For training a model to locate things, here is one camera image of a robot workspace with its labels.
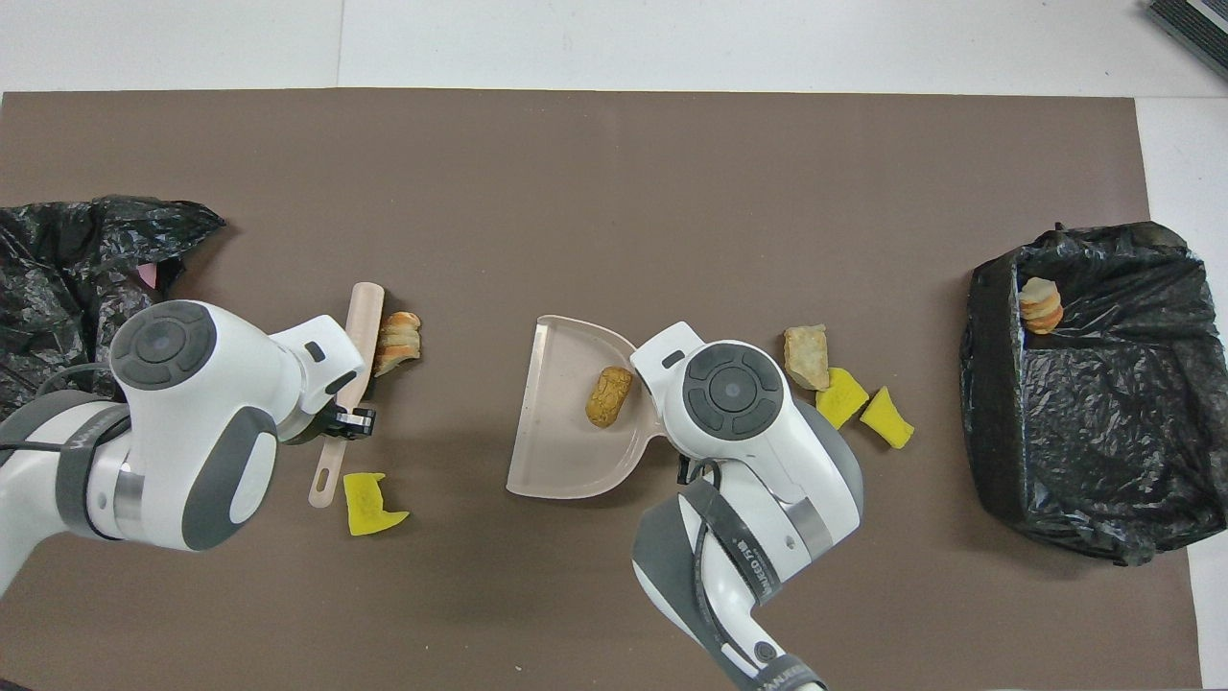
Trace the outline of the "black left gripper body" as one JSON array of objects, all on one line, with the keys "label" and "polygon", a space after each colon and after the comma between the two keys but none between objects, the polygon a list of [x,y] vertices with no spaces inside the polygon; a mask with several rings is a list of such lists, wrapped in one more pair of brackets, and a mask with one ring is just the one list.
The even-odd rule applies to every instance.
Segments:
[{"label": "black left gripper body", "polygon": [[377,412],[368,407],[346,410],[343,404],[328,403],[317,412],[317,432],[321,436],[356,441],[372,436]]}]

